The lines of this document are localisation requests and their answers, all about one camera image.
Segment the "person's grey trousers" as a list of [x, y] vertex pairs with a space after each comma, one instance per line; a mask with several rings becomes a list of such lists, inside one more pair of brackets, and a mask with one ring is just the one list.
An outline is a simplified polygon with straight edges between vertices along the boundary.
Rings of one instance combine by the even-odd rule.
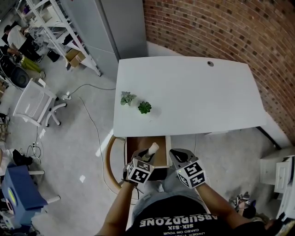
[[209, 213], [207, 206], [196, 190], [189, 189], [182, 184], [173, 168], [168, 169], [165, 180], [147, 181], [144, 185], [143, 195], [137, 201], [132, 212], [132, 221], [149, 205], [172, 196], [188, 197], [199, 203], [205, 213]]

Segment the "pale leaf potted plant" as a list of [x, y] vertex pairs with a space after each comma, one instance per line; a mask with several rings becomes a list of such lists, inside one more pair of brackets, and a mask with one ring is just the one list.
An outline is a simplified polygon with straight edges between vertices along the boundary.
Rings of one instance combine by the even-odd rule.
[[137, 96], [135, 94], [131, 94], [131, 92], [127, 91], [122, 91], [121, 93], [121, 100], [120, 100], [120, 105], [128, 105], [131, 106], [132, 101], [136, 98]]

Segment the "green succulent potted plant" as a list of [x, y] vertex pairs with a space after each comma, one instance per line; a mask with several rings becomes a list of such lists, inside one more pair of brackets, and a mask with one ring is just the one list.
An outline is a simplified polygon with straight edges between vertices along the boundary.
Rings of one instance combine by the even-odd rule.
[[139, 104], [138, 110], [140, 111], [141, 114], [147, 114], [151, 112], [152, 106], [149, 102], [143, 101]]

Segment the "wooden chair with brown seat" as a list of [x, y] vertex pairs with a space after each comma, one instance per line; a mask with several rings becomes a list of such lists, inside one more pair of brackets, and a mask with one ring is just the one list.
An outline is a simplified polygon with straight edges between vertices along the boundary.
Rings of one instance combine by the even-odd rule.
[[[116, 141], [121, 141], [123, 143], [123, 148], [124, 148], [124, 145], [126, 142], [125, 139], [126, 138], [111, 136], [107, 144], [106, 152], [105, 152], [104, 171], [106, 172], [107, 179], [110, 181], [110, 184], [108, 185], [108, 187], [110, 187], [111, 190], [115, 190], [115, 193], [117, 193], [121, 189], [121, 183], [116, 180], [114, 176], [114, 172], [112, 171], [112, 168], [111, 168], [111, 152], [112, 152], [112, 147]], [[125, 159], [124, 159], [124, 150], [120, 160], [122, 160], [124, 162], [124, 165], [126, 165]], [[168, 168], [155, 168], [155, 170], [153, 171], [149, 179], [163, 180], [167, 175], [167, 170]]]

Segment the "white desk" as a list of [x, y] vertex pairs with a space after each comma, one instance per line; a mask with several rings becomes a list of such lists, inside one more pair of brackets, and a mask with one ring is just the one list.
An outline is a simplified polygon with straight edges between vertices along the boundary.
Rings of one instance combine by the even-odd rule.
[[[122, 91], [137, 97], [120, 105]], [[147, 101], [151, 112], [138, 106]], [[162, 56], [122, 59], [118, 65], [113, 134], [174, 136], [266, 124], [249, 66], [223, 59]]]

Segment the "black waste bin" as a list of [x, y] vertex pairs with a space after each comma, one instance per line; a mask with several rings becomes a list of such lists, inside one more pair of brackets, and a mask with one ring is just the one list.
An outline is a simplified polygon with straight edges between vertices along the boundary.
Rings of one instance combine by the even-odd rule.
[[56, 62], [60, 58], [60, 55], [53, 50], [49, 50], [47, 56], [52, 62]]

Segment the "wooden drawer with white front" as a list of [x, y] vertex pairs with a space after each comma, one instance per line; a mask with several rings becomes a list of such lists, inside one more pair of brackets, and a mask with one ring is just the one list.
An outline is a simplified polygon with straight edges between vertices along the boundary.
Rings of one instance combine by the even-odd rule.
[[125, 164], [131, 161], [131, 157], [136, 150], [147, 149], [155, 142], [159, 149], [152, 158], [152, 164], [155, 168], [168, 168], [172, 165], [169, 156], [171, 149], [170, 136], [151, 136], [151, 137], [127, 137], [124, 145]]

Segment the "small beige cylinder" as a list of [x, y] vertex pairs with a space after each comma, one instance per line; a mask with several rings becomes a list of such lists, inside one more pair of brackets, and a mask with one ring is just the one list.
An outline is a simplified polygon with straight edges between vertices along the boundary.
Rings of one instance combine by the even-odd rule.
[[159, 149], [159, 145], [157, 143], [153, 143], [151, 147], [148, 149], [148, 156], [154, 155]]

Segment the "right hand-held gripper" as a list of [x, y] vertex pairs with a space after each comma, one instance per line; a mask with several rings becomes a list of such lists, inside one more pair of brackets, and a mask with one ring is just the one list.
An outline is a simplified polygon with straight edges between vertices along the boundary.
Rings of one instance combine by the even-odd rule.
[[206, 182], [206, 172], [200, 160], [187, 149], [171, 149], [170, 158], [182, 184], [193, 189]]

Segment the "white refrigerator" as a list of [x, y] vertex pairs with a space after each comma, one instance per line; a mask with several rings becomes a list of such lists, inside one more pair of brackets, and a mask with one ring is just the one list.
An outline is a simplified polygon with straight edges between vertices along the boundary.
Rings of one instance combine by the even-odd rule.
[[117, 79], [121, 59], [148, 55], [143, 0], [61, 0], [102, 75]]

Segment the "black office chair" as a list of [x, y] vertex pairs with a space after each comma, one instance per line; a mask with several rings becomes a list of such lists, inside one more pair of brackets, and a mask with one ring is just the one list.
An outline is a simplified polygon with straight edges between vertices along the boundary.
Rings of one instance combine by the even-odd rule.
[[11, 82], [19, 88], [25, 88], [30, 81], [30, 77], [21, 67], [16, 67], [11, 74]]

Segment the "cardboard box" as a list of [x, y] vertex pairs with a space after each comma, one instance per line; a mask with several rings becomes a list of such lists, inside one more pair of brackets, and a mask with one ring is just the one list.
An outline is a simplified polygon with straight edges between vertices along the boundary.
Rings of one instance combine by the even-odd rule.
[[65, 57], [69, 64], [74, 68], [86, 58], [81, 51], [73, 48], [65, 55]]

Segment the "person's black printed shirt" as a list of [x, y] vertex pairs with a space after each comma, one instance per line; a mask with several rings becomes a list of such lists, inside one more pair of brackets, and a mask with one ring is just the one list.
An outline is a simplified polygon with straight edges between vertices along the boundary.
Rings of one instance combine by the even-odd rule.
[[172, 196], [147, 206], [135, 217], [125, 236], [266, 236], [266, 229], [262, 222], [232, 229], [197, 201]]

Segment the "white metal shelf rack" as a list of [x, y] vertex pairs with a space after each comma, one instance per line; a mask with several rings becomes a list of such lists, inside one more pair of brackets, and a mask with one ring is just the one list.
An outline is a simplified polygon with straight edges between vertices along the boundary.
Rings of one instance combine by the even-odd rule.
[[73, 68], [65, 55], [73, 48], [86, 57], [79, 65], [92, 69], [98, 76], [102, 73], [85, 43], [76, 30], [74, 23], [61, 5], [61, 0], [17, 0], [15, 11], [21, 20], [29, 25], [31, 33], [39, 44], [47, 41], [64, 60], [66, 67]]

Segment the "white mesh office chair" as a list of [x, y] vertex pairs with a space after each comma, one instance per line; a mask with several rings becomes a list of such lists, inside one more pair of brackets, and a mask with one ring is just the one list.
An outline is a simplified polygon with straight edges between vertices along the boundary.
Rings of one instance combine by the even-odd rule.
[[64, 102], [55, 105], [56, 101], [59, 101], [57, 95], [30, 79], [17, 102], [13, 116], [20, 117], [37, 127], [41, 126], [42, 121], [45, 121], [45, 126], [48, 127], [51, 118], [57, 125], [61, 125], [55, 113], [58, 109], [67, 107], [67, 104]]

